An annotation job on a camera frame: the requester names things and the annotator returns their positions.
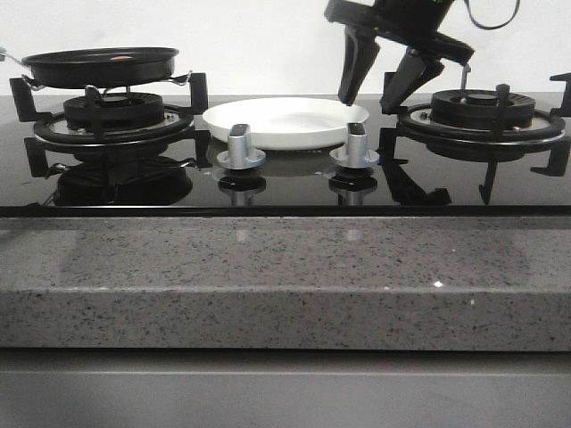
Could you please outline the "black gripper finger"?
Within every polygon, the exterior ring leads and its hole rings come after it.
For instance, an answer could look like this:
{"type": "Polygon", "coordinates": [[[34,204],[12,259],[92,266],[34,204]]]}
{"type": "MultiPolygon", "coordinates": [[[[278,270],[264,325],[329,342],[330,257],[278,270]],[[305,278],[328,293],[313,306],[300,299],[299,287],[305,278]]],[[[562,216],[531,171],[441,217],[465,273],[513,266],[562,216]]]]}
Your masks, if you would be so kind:
{"type": "Polygon", "coordinates": [[[344,29],[343,73],[338,97],[347,106],[353,105],[365,77],[375,63],[380,50],[376,37],[369,31],[352,26],[344,29]]]}
{"type": "Polygon", "coordinates": [[[385,73],[384,91],[380,99],[383,114],[395,114],[402,103],[430,80],[443,72],[440,58],[408,48],[394,72],[385,73]]]}

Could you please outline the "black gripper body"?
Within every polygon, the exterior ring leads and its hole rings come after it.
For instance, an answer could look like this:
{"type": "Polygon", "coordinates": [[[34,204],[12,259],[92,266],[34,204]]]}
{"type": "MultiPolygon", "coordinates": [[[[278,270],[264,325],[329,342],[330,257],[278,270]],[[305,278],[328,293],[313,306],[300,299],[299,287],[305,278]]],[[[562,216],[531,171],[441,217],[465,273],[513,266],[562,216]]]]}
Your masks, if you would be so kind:
{"type": "Polygon", "coordinates": [[[451,1],[375,1],[372,5],[330,1],[325,17],[345,26],[346,53],[355,61],[374,61],[376,39],[383,37],[421,54],[465,65],[474,49],[439,32],[451,5],[451,1]]]}

